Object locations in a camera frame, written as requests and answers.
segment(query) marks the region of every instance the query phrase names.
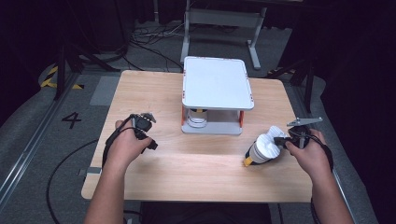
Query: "person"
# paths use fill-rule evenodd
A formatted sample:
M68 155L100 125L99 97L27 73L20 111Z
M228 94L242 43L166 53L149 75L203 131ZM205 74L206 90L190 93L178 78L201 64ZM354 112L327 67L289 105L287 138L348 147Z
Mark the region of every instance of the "person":
M121 120L117 121L116 128L120 127L121 123ZM134 131L127 129L129 127L132 127L131 121L125 124L126 130L116 138L109 150L84 223L123 223L125 172L128 165L151 141L149 137L144 140L136 139ZM311 133L326 144L321 132L311 130ZM309 141L305 149L299 149L291 142L287 142L286 147L312 180L312 198L320 223L353 223L320 145L315 141Z

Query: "wooden table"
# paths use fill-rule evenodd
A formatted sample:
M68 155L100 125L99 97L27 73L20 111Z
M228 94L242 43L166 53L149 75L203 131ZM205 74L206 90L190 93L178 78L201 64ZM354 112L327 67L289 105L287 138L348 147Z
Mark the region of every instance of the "wooden table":
M287 150L273 161L245 167L245 153L272 125L285 133L295 119L279 80L250 78L255 101L245 112L239 136L181 131L182 74L124 71L92 158L100 167L105 141L115 122L132 113L152 112L157 123L148 135L158 143L131 163L125 199L178 202L309 202L311 181ZM82 196L90 199L99 180L87 174Z

